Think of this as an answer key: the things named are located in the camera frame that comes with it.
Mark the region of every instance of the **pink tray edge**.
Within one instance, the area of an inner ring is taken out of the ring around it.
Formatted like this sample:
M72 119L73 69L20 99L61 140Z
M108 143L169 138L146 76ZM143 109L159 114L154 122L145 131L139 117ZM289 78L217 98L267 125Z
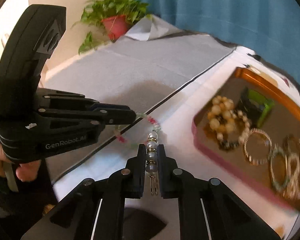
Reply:
M290 210L296 211L295 208L290 206L287 202L282 200L279 196L277 196L271 189L263 186L261 183L255 181L254 179L251 179L243 172L241 172L239 169L237 169L234 165L232 165L230 162L224 160L221 156L207 148L204 144L200 143L197 138L197 127L194 123L194 118L192 120L191 125L191 131L194 136L194 146L202 152L204 155L206 155L209 159L214 161L216 164L218 164L220 167L224 168L226 171L228 171L230 174L234 175L238 179L240 179L244 184L246 184L248 187L259 193L260 195L264 196L269 200L270 202L281 206L283 208L287 208Z

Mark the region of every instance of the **white table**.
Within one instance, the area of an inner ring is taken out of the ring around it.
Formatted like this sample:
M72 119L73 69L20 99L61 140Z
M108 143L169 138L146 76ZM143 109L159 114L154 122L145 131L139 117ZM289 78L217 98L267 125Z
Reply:
M193 117L211 99L236 67L253 64L254 67L268 71L263 69L264 67L257 61L248 57L246 50L246 48L238 48L157 107L151 116L158 120L162 127L159 143L164 144L167 156L174 158L180 168L189 171L199 179L208 180L212 177L221 179L271 228L276 229L283 226L287 237L297 219L298 212L285 210L270 203L239 179L217 166L193 145L191 132ZM268 72L277 80L279 88L300 106L299 93L293 90L286 91L281 78L274 72ZM124 136L139 143L145 140L150 130L151 125L146 120L142 120L125 132ZM113 172L122 169L127 159L135 156L136 153L136 151L126 148L118 140L111 142L55 183L54 190L58 199L62 199L85 178L90 177L94 180L108 178ZM153 239L179 239L178 201L151 196L148 178L145 181L145 192L141 200L126 200L126 206L148 210L168 222L165 229Z

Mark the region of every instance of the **orange tray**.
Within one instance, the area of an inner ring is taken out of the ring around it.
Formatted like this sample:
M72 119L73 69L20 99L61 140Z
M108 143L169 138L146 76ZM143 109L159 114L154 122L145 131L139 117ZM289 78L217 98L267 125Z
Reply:
M254 89L275 101L274 107L261 127L270 136L273 146L278 144L282 147L283 139L289 134L300 138L300 107L277 87L249 69L237 67L215 96L230 98L236 105L245 87ZM207 112L211 107L212 103L207 103L193 119L192 133L195 147L269 201L300 211L300 200L286 199L272 188L268 164L251 165L243 154L241 146L228 152L219 149L216 134L210 129L207 119ZM237 129L229 139L237 139L240 133L240 129ZM249 139L247 150L255 158L264 158L268 153L262 142L257 137ZM293 143L291 143L291 149L297 152L293 148ZM284 181L284 162L279 157L274 161L274 173L279 183Z

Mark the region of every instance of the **human hand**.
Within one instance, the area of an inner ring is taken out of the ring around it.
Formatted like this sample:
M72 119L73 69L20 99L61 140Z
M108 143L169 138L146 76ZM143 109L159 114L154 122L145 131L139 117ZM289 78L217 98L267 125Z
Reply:
M3 165L2 165L3 162L10 163L10 161L7 159L6 155L4 154L4 151L3 151L2 146L0 144L0 177L5 178L6 175L4 173ZM16 169L16 176L22 182L33 181L37 178L40 164L41 164L40 160L30 162L30 163L20 164L20 167L18 167Z

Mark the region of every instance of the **red flower pot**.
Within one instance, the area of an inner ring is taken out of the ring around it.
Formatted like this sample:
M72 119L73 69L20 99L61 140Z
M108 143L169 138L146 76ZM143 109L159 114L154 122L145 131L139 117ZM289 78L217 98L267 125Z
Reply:
M101 21L108 32L108 37L111 40L117 40L130 29L131 25L126 23L125 20L125 15L117 15Z

